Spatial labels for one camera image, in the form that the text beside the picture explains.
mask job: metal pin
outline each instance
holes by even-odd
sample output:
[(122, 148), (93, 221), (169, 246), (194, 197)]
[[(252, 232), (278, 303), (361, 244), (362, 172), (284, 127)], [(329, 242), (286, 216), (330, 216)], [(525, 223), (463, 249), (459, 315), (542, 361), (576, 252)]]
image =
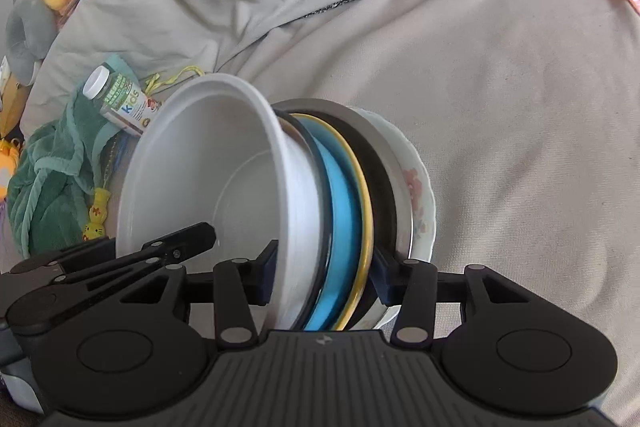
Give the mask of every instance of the metal pin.
[(242, 344), (251, 340), (251, 331), (247, 328), (226, 328), (220, 338), (229, 344)]
[(420, 344), (429, 338), (429, 333), (422, 328), (408, 326), (399, 330), (396, 333), (396, 338), (407, 344)]

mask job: plate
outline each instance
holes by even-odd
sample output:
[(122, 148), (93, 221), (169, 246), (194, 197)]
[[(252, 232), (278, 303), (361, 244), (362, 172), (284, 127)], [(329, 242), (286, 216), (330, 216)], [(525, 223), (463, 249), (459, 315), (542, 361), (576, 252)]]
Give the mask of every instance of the plate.
[(327, 147), (328, 151), (338, 162), (342, 172), (350, 178), (352, 186), (357, 187), (360, 197), (362, 233), (360, 238), (360, 255), (358, 256), (359, 259), (357, 259), (357, 270), (354, 274), (354, 279), (351, 279), (351, 274), (348, 274), (350, 282), (353, 281), (351, 292), (340, 315), (332, 325), (332, 330), (340, 331), (346, 327), (360, 302), (369, 276), (369, 266), (373, 256), (373, 211), (369, 189), (356, 155), (353, 150), (351, 150), (347, 141), (334, 127), (320, 118), (308, 114), (293, 114), (293, 116), (298, 118), (311, 134)]
[(329, 150), (313, 136), (318, 130), (314, 129), (312, 123), (302, 119), (298, 124), (308, 130), (316, 142), (322, 156), (321, 161), (329, 176), (332, 200), (333, 236), (326, 279), (304, 328), (306, 331), (318, 331), (329, 328), (335, 322), (349, 296), (358, 267), (362, 217), (356, 187), (350, 184), (347, 175)]
[[(411, 196), (398, 158), (385, 137), (369, 120), (354, 110), (328, 100), (286, 100), (274, 104), (274, 107), (316, 116), (334, 127), (347, 140), (369, 187), (374, 242), (380, 248), (395, 252), (401, 261), (406, 259), (413, 238)], [(368, 280), (348, 328), (373, 327), (386, 311), (380, 301), (378, 309), (371, 311), (377, 299), (376, 290)]]
[[(436, 204), (426, 166), (414, 145), (398, 127), (374, 112), (357, 107), (352, 107), (352, 109), (375, 126), (396, 154), (402, 167), (404, 181), (411, 195), (414, 216), (414, 239), (409, 257), (429, 262), (436, 238)], [(384, 306), (380, 303), (377, 308), (382, 310)], [(373, 327), (380, 328), (391, 321), (398, 315), (399, 309), (400, 306), (389, 307)], [(369, 320), (374, 319), (374, 315), (373, 313), (369, 315)]]

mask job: teal towel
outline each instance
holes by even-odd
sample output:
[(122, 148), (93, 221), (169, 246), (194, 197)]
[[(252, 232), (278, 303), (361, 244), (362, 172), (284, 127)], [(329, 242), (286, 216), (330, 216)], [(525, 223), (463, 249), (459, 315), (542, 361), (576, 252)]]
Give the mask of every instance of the teal towel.
[[(117, 55), (106, 62), (137, 81)], [(79, 243), (94, 187), (102, 185), (100, 154), (119, 129), (82, 95), (83, 85), (71, 95), (60, 120), (31, 136), (9, 181), (8, 219), (25, 259)]]

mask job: bottle label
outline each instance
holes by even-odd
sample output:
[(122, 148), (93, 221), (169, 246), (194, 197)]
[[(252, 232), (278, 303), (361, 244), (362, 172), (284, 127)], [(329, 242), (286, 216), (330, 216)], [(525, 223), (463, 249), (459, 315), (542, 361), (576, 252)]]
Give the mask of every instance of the bottle label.
[(111, 87), (102, 100), (104, 116), (133, 136), (141, 136), (162, 103), (148, 98), (135, 83), (120, 73), (112, 73)]

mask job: stack of dishes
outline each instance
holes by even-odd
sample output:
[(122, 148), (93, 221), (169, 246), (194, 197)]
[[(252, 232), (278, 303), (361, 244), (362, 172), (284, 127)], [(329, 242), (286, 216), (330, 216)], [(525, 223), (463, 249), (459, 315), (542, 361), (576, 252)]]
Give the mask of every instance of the stack of dishes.
[[(428, 261), (435, 204), (426, 168), (379, 115), (327, 100), (271, 108), (246, 82), (208, 74), (181, 87), (143, 134), (124, 182), (116, 250), (207, 221), (218, 235), (189, 272), (254, 259), (278, 239), (273, 293), (258, 325), (377, 328), (398, 313), (376, 298), (374, 245)], [(212, 315), (192, 314), (203, 334)]]

